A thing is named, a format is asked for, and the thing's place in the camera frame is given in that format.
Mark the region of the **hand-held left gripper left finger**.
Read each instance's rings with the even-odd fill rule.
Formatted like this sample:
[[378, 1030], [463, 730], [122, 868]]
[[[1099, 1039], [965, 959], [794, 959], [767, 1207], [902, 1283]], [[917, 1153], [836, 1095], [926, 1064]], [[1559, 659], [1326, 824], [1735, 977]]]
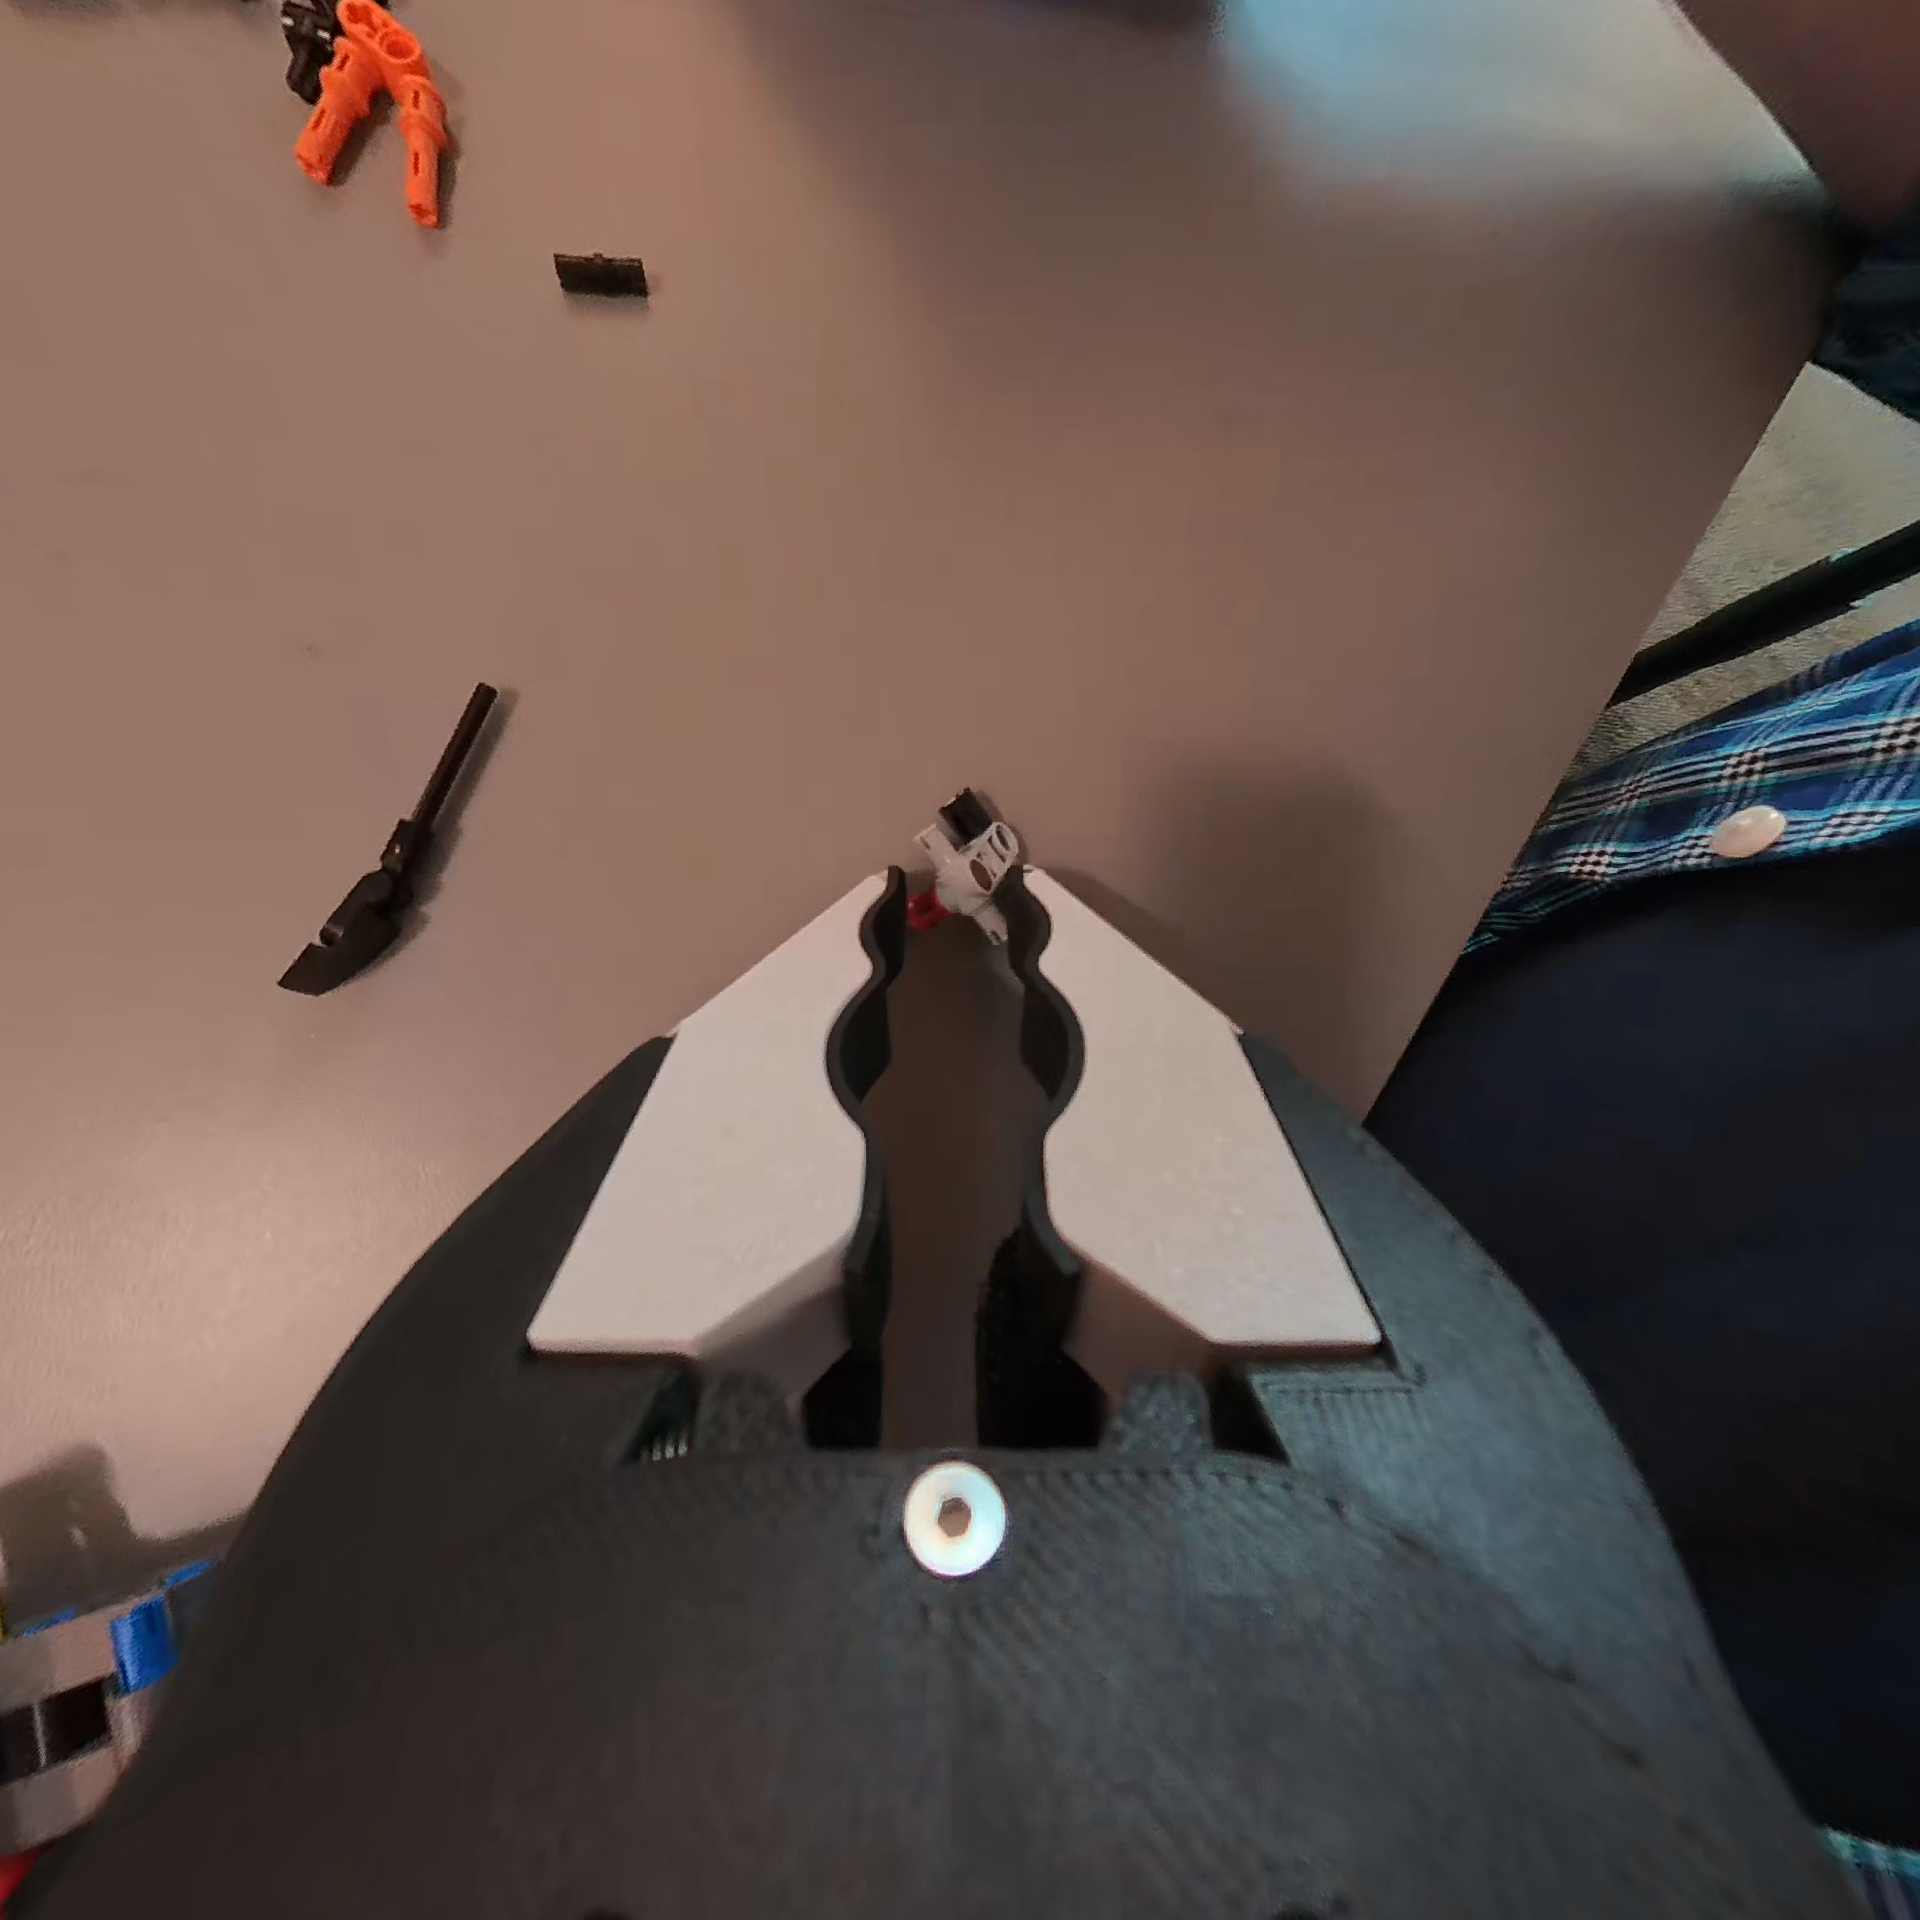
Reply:
[[906, 875], [859, 880], [687, 1016], [526, 1331], [558, 1359], [681, 1360], [797, 1403], [889, 1310], [869, 1097], [894, 1060]]

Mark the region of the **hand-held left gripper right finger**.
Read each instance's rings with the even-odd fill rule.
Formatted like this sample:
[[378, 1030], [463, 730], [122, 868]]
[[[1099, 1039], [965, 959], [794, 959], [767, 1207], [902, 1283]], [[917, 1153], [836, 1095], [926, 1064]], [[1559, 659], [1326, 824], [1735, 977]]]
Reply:
[[1106, 1403], [1139, 1377], [1382, 1359], [1237, 1022], [1043, 868], [1003, 916], [1043, 1097], [1021, 1198], [1039, 1354]]

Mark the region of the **thin grey lego liftarm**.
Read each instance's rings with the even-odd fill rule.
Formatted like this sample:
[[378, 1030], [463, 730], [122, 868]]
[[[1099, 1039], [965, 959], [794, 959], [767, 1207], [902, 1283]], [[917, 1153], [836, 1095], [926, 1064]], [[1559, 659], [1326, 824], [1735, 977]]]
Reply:
[[946, 841], [942, 825], [930, 824], [917, 834], [917, 848], [930, 864], [927, 888], [948, 905], [951, 920], [972, 922], [989, 945], [1003, 946], [1010, 926], [1001, 912], [998, 895], [1003, 882], [1019, 874], [1017, 832], [998, 818], [972, 846], [955, 848]]

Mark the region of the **black lego spike piece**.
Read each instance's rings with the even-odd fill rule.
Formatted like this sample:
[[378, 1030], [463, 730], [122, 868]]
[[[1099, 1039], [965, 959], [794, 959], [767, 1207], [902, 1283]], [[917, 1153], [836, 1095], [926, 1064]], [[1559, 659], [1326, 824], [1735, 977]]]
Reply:
[[476, 684], [414, 810], [404, 815], [373, 867], [332, 911], [318, 935], [278, 977], [284, 993], [324, 996], [359, 978], [395, 946], [415, 907], [428, 859], [439, 844], [441, 815], [463, 777], [498, 690]]

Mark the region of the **partly built lego car model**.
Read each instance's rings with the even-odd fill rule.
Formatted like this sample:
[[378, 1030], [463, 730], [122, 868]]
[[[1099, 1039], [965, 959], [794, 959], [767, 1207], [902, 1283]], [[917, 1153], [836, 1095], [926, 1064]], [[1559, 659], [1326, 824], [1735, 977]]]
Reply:
[[3, 1489], [3, 1914], [106, 1808], [207, 1609], [234, 1524], [145, 1536], [94, 1443]]

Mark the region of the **person's right forearm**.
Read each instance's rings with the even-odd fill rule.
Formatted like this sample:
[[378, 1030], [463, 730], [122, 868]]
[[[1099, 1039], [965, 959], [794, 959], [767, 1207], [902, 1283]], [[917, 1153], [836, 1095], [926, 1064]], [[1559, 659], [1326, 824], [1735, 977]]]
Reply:
[[1918, 194], [1916, 2], [1685, 2], [1843, 212], [1892, 225]]

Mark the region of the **orange lego pin connector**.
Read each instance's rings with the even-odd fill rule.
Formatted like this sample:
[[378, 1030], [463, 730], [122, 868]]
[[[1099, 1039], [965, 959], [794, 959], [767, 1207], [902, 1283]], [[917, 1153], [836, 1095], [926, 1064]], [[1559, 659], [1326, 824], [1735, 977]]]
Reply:
[[329, 184], [348, 138], [386, 88], [379, 44], [393, 15], [378, 2], [278, 2], [285, 86], [309, 107], [294, 162]]
[[401, 123], [407, 151], [404, 207], [422, 230], [441, 226], [441, 161], [447, 147], [445, 104], [431, 66], [414, 34], [403, 28], [363, 23], [354, 33], [357, 48], [375, 70], [375, 88], [383, 91]]

